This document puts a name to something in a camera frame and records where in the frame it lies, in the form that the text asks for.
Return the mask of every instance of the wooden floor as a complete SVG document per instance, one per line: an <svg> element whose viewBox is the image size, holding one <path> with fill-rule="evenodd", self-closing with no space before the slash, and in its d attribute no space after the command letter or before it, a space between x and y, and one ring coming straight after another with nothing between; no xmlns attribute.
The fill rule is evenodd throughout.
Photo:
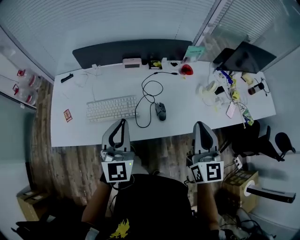
<svg viewBox="0 0 300 240"><path fill-rule="evenodd" d="M50 116L53 86L44 82L39 90L37 114L31 139L32 180L40 190L73 199L86 205L96 190L102 174L101 145L78 147L51 147ZM219 144L223 142L221 129L215 130ZM183 182L188 174L186 153L191 150L191 134L132 142L142 165L149 171L159 170ZM224 164L230 164L233 153L227 148L221 155ZM228 173L233 166L226 168ZM188 197L196 203L196 184L189 184Z"/></svg>

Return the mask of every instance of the white desk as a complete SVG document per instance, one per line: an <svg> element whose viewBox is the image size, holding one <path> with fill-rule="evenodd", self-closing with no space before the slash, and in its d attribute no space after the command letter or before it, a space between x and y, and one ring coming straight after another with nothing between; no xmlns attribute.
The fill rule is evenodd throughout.
<svg viewBox="0 0 300 240"><path fill-rule="evenodd" d="M181 75L169 74L158 74L148 79L159 81L163 85L164 91L156 97L156 102L165 104L167 117L165 121L159 121L152 106L152 122L147 128L139 128L134 118L127 119L131 141L191 133L197 121L204 122L212 129L242 122L238 109L230 119L226 115L228 104L216 111L214 107L206 106L196 95L198 84L207 85L209 63L195 62L190 63L190 66L194 74L187 76L186 79ZM74 77L64 83L60 80L69 73L55 77L51 106L52 147L101 144L103 133L113 121L87 122L86 103L93 101L92 91L96 100L127 95L136 95L140 99L143 96L142 81L157 70L149 70L147 67L124 69L122 65L104 66L101 67L101 75L97 77L94 75L87 77L83 75L84 71L96 73L94 69L73 71ZM164 71L174 72L167 68L164 68ZM211 82L215 80L212 67L210 72ZM257 75L259 81L260 76L264 77L261 72ZM237 79L237 88L247 94L248 86L240 78ZM149 83L146 90L154 94L160 91L160 86L157 83ZM144 99L138 106L137 111L140 113L138 122L141 126L146 126L149 122L149 106L149 102ZM263 90L254 95L247 94L247 107L254 120L276 114L271 94L266 97ZM69 122L63 114L67 109L70 110L73 118Z"/></svg>

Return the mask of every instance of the keyboard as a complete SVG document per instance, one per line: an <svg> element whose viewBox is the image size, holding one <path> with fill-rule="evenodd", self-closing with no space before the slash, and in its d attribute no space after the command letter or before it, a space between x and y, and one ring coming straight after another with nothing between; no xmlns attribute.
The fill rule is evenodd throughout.
<svg viewBox="0 0 300 240"><path fill-rule="evenodd" d="M88 122L102 122L135 117L136 96L125 96L86 104Z"/></svg>

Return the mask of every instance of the person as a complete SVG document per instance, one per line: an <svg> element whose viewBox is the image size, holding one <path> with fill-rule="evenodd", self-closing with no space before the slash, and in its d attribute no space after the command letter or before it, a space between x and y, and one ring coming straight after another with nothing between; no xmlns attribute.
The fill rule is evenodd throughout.
<svg viewBox="0 0 300 240"><path fill-rule="evenodd" d="M197 185L198 211L193 217L186 185L164 176L133 174L130 181L119 184L112 221L107 223L112 188L116 187L102 175L82 215L87 236L90 233L86 239L219 239L218 211L209 183Z"/></svg>

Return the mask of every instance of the black mouse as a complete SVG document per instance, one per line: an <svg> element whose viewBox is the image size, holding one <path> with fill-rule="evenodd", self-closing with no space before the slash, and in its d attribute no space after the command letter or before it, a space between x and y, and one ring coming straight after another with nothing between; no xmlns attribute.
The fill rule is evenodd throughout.
<svg viewBox="0 0 300 240"><path fill-rule="evenodd" d="M165 105L163 103L156 103L155 111L159 120L164 121L166 119Z"/></svg>

